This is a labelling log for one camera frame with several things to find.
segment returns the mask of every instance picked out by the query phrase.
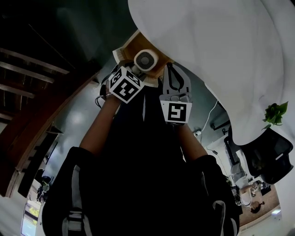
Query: green plant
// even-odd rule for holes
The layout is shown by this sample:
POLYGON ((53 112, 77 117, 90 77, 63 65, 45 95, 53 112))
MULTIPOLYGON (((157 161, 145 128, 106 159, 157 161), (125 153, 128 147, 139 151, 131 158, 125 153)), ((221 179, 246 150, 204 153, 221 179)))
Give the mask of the green plant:
POLYGON ((263 121, 268 122, 269 124, 262 130, 270 128, 271 124, 282 125, 282 115, 286 113, 287 107, 288 102, 285 102, 281 105, 274 103, 271 106, 268 106, 268 108, 265 110, 266 114, 265 119, 263 119, 263 121))

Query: wooden frame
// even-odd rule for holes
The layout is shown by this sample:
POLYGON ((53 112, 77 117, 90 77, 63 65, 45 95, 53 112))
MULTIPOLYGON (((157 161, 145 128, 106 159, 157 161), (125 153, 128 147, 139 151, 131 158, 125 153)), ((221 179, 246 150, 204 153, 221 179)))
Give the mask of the wooden frame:
POLYGON ((29 153, 62 108, 99 72, 90 61, 37 95, 0 134, 0 194, 10 197, 29 153))

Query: small fan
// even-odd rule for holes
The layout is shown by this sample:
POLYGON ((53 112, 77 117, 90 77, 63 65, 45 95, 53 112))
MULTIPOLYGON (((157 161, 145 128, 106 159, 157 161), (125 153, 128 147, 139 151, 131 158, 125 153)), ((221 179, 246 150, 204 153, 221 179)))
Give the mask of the small fan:
POLYGON ((134 64, 143 72, 150 71, 158 62, 158 55, 150 49, 141 50, 134 57, 134 64))

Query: desk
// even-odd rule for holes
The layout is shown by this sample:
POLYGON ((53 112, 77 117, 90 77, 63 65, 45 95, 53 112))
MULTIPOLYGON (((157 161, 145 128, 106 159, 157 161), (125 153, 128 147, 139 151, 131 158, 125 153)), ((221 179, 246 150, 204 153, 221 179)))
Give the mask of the desk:
POLYGON ((263 133, 265 109, 281 102, 284 77, 280 40, 260 1, 128 3, 142 34, 214 92, 229 115, 236 144, 263 133))

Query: white cable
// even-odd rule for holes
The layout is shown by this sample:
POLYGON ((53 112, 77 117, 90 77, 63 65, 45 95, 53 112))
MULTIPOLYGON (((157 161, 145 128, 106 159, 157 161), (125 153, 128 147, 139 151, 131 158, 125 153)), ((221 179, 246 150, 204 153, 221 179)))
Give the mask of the white cable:
POLYGON ((213 107, 213 108, 211 109, 211 111, 209 112, 209 115, 208 115, 207 121, 206 121, 204 127, 202 128, 201 132, 203 132, 203 130, 205 129, 205 127, 206 127, 206 125, 207 125, 207 123, 208 123, 208 120, 209 120, 209 118, 210 118, 210 114, 211 114, 211 112, 213 111, 213 109, 216 107, 217 103, 218 103, 218 100, 216 101, 214 107, 213 107))

